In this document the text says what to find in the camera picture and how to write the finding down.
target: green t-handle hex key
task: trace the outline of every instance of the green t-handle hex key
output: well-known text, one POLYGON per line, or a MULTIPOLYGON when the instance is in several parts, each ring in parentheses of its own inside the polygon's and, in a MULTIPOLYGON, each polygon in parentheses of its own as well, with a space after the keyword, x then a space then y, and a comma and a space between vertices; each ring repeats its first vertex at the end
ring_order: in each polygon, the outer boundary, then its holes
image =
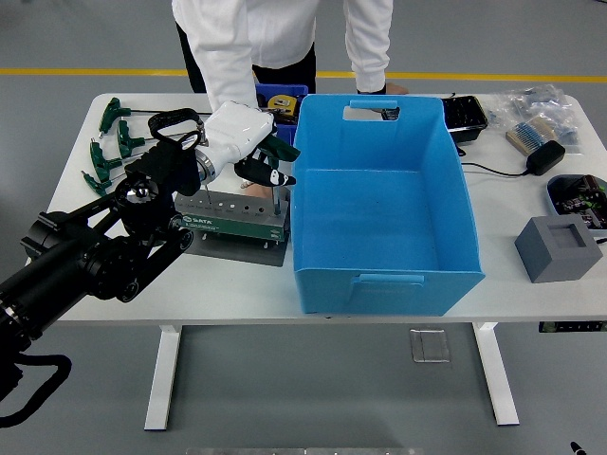
POLYGON ((133 153, 133 149, 145 145, 144 137, 130 137, 129 126, 126 120, 118 122, 118 149, 122 158, 128 158, 133 153))
POLYGON ((98 182, 92 175, 86 173, 85 171, 81 172, 83 173, 84 181, 86 182, 86 184, 99 196, 105 196, 107 194, 105 190, 110 188, 116 180, 125 176, 125 174, 122 173, 110 180, 106 180, 105 182, 98 182))
POLYGON ((119 166, 122 166, 122 158, 105 159, 103 157, 103 150, 99 142, 91 139, 91 160, 93 161, 93 167, 97 173, 97 177, 103 183, 110 179, 110 171, 119 166))
MULTIPOLYGON (((159 114, 165 111, 151 111, 151 110, 139 110, 139 109, 131 109, 129 107, 120 106, 120 100, 116 97, 112 98, 110 102, 105 106, 105 110, 103 111, 103 115, 101 116, 101 121, 99 124, 99 136, 102 137, 103 134, 107 134, 110 131, 110 128, 114 124, 114 121, 118 117, 130 117, 134 112, 143 113, 143 114, 159 114)), ((201 116, 209 116, 210 112, 198 112, 198 115, 201 116)))
POLYGON ((298 149, 273 135, 267 136, 259 143, 258 147, 269 158, 276 158, 281 161, 293 162, 300 155, 298 149))

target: blue plastic bin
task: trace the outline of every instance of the blue plastic bin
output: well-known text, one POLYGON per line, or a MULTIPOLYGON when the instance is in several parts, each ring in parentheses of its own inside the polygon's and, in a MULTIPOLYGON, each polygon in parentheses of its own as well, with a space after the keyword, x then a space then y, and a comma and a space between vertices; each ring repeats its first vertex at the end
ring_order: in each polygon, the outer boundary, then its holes
MULTIPOLYGON (((255 84, 255 90, 257 93, 261 93, 269 101, 270 98, 276 95, 288 95, 290 97, 304 97, 307 95, 306 85, 280 85, 273 83, 257 83, 255 84)), ((295 132, 297 131, 297 125, 276 125, 278 131, 276 136, 287 142, 289 145, 293 145, 295 140, 295 132)))
POLYGON ((485 275, 439 99, 308 95, 291 200, 305 313, 446 313, 485 275), (397 120, 344 109, 400 108, 397 120))

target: black device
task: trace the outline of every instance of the black device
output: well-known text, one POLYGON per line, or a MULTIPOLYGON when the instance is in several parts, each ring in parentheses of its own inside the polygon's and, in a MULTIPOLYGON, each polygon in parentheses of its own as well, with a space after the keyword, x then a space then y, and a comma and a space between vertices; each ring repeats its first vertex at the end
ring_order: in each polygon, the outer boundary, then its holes
POLYGON ((607 321, 562 320, 557 322, 540 322, 539 331, 543 334, 556 334, 558 332, 607 332, 607 321))
POLYGON ((556 140, 549 140, 527 158, 526 167, 530 173, 544 175, 560 163, 564 156, 564 147, 556 140))

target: plastic bag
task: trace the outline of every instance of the plastic bag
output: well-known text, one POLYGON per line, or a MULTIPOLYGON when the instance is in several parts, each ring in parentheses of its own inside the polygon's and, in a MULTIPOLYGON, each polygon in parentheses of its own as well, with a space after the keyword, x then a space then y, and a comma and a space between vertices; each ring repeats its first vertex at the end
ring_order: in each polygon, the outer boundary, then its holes
POLYGON ((550 125, 560 145, 578 145, 578 126, 571 103, 552 84, 491 94, 484 108, 490 128, 508 131, 541 118, 550 125))

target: robotic arm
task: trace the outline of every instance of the robotic arm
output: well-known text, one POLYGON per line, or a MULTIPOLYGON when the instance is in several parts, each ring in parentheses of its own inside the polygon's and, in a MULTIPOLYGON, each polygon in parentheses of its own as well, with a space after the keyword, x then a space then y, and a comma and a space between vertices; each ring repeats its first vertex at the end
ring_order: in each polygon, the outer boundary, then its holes
POLYGON ((125 167, 116 190, 70 213, 41 213, 21 241, 31 264, 0 283, 0 401, 23 376, 16 365, 58 368, 23 409, 0 417, 0 428, 24 422, 69 375, 71 362, 63 355, 23 354, 31 341, 86 295, 132 300, 190 246, 193 234, 180 226, 175 192, 193 195, 228 163, 261 185, 295 183, 252 157, 258 146, 270 160, 292 161, 299 154, 271 135, 271 114, 227 102, 206 125, 195 111, 179 109, 153 116, 149 126, 158 144, 125 167), (194 120, 196 130, 181 139, 160 133, 186 120, 194 120), (106 232, 118 221, 128 235, 109 238, 106 232))

